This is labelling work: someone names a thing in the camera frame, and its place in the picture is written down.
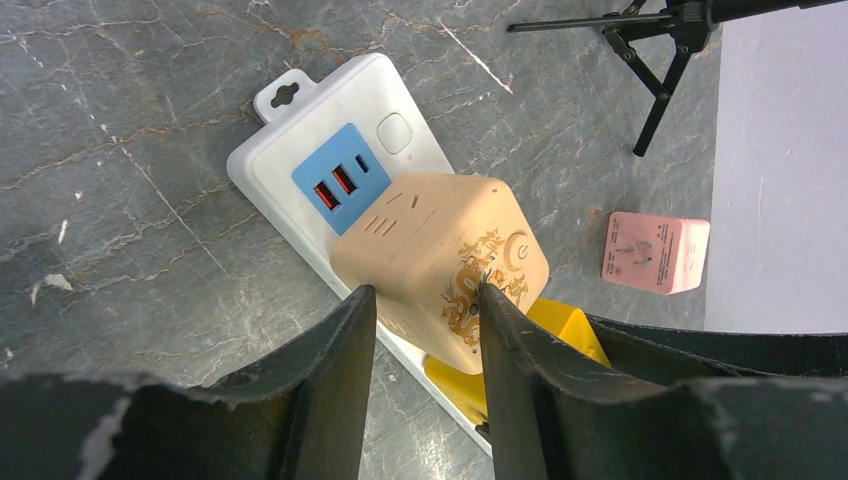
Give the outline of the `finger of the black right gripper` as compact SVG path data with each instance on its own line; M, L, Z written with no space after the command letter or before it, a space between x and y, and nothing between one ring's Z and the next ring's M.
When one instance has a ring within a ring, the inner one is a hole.
M847 377L847 335L682 330L590 315L612 367L655 384L701 377Z

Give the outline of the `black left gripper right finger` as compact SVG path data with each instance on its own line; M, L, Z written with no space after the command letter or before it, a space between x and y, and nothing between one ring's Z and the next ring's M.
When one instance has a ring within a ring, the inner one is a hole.
M847 377L655 384L543 330L479 289L499 479L843 479Z

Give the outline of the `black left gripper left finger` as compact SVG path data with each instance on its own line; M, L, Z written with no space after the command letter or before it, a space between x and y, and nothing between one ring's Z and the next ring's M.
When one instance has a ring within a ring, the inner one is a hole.
M354 479L376 294L208 387L143 372L1 376L5 479Z

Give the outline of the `pink cube socket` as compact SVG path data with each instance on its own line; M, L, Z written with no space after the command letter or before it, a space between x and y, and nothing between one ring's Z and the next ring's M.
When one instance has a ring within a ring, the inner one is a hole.
M609 217L601 278L655 294L701 285L710 223L615 211Z

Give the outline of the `yellow cube socket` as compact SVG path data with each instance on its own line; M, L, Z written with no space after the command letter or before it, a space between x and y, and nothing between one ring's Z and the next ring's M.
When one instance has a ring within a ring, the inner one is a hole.
M527 317L583 355L611 366L582 309L540 297ZM427 378L473 425L488 421L483 374L465 374L432 356L425 361L424 370Z

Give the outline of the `beige dragon cube socket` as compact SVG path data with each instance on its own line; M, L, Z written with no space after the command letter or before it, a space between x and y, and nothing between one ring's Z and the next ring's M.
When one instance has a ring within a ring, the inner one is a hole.
M371 285L394 335L465 374L482 371L478 289L527 312L549 263L511 187L484 176L408 173L333 245L348 287Z

